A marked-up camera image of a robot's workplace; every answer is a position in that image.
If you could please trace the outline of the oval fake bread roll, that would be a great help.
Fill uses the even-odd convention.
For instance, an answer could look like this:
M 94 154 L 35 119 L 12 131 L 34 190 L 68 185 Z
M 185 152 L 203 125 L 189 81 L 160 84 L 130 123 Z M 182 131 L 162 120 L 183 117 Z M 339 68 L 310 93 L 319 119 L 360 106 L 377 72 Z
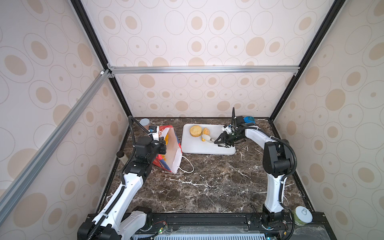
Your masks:
M 210 132 L 210 130 L 208 128 L 204 128 L 203 131 L 202 131 L 202 134 L 210 136 L 211 132 Z

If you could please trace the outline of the round fake bread bun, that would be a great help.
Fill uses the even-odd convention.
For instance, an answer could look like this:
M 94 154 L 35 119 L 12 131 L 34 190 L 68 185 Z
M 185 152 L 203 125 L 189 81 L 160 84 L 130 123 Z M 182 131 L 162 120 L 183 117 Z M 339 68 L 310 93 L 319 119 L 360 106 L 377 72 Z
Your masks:
M 202 133 L 203 129 L 200 126 L 195 125 L 190 128 L 190 134 L 192 137 L 199 137 Z

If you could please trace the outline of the red paper gift bag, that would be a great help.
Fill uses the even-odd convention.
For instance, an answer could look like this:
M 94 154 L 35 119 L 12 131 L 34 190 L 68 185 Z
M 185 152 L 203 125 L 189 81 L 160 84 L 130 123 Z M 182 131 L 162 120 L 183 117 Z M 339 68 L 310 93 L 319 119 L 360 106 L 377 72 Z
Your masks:
M 177 174 L 178 170 L 181 170 L 183 173 L 193 173 L 195 167 L 192 165 L 190 160 L 183 156 L 181 144 L 174 130 L 174 127 L 160 126 L 159 130 L 160 137 L 164 137 L 166 142 L 166 153 L 158 154 L 153 164 L 173 174 Z M 182 159 L 185 159 L 189 162 L 192 167 L 191 171 L 185 171 L 180 168 Z

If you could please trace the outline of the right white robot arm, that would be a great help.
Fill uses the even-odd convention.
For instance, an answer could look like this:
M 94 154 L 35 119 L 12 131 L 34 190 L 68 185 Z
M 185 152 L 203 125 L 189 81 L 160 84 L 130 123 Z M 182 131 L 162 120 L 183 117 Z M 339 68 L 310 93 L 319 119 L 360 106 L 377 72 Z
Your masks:
M 265 133 L 255 123 L 246 123 L 242 116 L 232 111 L 230 125 L 222 127 L 216 139 L 202 132 L 202 138 L 223 148 L 234 147 L 235 143 L 249 139 L 263 148 L 263 168 L 268 175 L 267 197 L 264 202 L 261 221 L 267 230 L 274 228 L 284 219 L 287 206 L 283 203 L 285 183 L 297 169 L 297 157 L 287 140 Z

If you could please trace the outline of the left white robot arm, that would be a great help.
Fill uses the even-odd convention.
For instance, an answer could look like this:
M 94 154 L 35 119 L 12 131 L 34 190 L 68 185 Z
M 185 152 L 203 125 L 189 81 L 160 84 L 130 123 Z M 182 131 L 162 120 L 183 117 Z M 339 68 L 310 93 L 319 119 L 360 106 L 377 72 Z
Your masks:
M 142 137 L 132 136 L 133 152 L 121 173 L 121 183 L 107 205 L 91 220 L 82 223 L 79 240 L 129 240 L 144 228 L 151 228 L 150 210 L 135 210 L 128 217 L 126 211 L 136 193 L 144 185 L 158 155 L 166 154 L 166 141 L 160 128 L 150 126 Z

